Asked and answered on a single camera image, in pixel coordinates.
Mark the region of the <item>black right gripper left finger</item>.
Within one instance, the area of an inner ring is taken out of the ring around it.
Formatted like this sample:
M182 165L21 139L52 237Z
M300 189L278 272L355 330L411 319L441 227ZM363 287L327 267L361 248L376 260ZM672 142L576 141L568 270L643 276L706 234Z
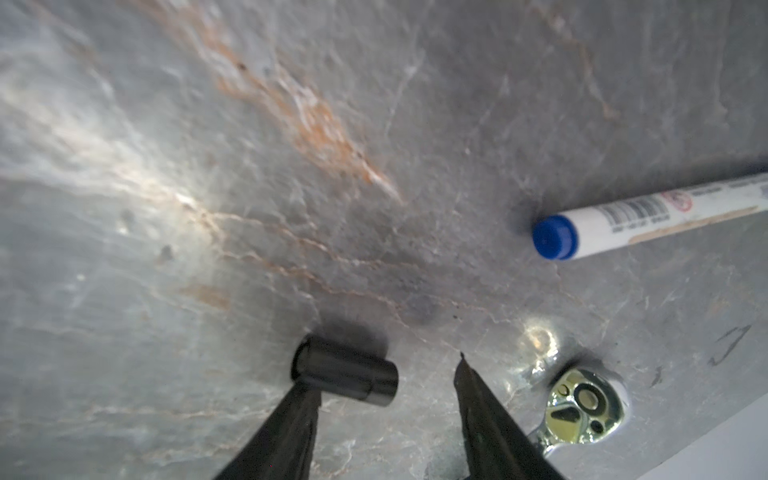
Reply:
M298 382L218 479L307 479L318 428L321 392Z

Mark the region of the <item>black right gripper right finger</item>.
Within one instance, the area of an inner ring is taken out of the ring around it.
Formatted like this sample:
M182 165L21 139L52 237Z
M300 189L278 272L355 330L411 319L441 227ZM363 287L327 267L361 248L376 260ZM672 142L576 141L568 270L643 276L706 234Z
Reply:
M461 359L454 374L471 479L560 479L482 377Z

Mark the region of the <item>black pen cap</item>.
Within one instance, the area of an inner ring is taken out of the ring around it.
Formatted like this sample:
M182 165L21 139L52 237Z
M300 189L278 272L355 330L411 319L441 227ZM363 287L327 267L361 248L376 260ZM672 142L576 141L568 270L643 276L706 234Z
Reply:
M297 347L290 375L323 392L381 407L392 403L399 386L393 362L315 335Z

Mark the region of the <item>white marker black tip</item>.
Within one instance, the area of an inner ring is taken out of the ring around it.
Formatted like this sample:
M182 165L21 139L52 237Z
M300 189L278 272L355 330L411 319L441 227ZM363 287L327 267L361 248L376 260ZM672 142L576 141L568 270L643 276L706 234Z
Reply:
M567 261L767 210L765 173L564 211L533 226L535 249Z

